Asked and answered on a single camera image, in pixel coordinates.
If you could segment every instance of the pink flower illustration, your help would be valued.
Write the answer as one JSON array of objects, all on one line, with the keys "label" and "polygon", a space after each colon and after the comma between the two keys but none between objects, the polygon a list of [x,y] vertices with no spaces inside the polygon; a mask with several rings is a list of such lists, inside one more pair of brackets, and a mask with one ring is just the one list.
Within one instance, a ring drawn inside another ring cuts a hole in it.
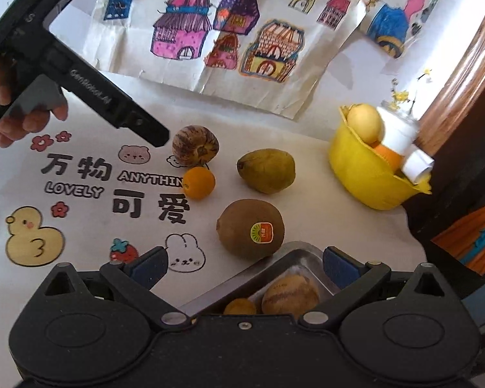
[{"label": "pink flower illustration", "polygon": [[58,201],[50,209],[52,210],[52,217],[63,218],[67,216],[69,207],[63,201]]},{"label": "pink flower illustration", "polygon": [[37,135],[32,139],[32,145],[30,146],[30,149],[44,151],[48,146],[52,146],[53,144],[54,140],[50,138],[48,134],[45,134],[43,136]]},{"label": "pink flower illustration", "polygon": [[56,136],[58,143],[69,142],[72,135],[67,131],[62,131]]}]

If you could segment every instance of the orange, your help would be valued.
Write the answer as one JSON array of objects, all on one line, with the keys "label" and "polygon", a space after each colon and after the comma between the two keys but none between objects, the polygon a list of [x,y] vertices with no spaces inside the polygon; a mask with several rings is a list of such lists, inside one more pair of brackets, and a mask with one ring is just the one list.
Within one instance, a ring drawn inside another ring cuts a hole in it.
[{"label": "orange", "polygon": [[213,191],[216,178],[207,168],[196,166],[185,172],[181,184],[188,198],[203,199]]}]

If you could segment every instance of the yellow felt basket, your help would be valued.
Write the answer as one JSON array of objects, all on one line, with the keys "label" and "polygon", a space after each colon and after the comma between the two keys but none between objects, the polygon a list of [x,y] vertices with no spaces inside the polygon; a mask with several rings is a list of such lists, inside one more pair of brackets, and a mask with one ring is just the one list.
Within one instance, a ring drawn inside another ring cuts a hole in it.
[{"label": "yellow felt basket", "polygon": [[431,194],[430,176],[413,185],[393,174],[386,160],[348,126],[348,110],[340,108],[343,121],[329,147],[329,163],[348,192],[376,210],[390,210],[420,192]]}]

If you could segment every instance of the strawberry illustration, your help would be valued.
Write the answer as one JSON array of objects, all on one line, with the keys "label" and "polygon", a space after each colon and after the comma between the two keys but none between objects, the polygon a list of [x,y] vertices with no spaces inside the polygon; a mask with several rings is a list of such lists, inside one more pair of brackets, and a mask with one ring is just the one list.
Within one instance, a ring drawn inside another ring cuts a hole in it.
[{"label": "strawberry illustration", "polygon": [[119,260],[127,264],[138,257],[138,251],[128,241],[122,241],[119,238],[113,240],[113,245],[110,248],[110,260]]}]

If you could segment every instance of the silver tray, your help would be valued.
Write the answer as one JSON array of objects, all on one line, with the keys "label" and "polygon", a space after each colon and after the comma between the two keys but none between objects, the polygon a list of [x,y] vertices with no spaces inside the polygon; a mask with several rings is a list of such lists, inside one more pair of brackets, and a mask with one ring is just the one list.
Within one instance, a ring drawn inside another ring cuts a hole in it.
[{"label": "silver tray", "polygon": [[219,286],[189,303],[180,310],[190,317],[205,313],[223,313],[233,299],[247,297],[261,313],[264,293],[276,280],[290,274],[302,274],[318,288],[319,300],[323,302],[337,292],[338,287],[323,271],[323,252],[306,242],[285,243],[270,257],[264,258]]}]

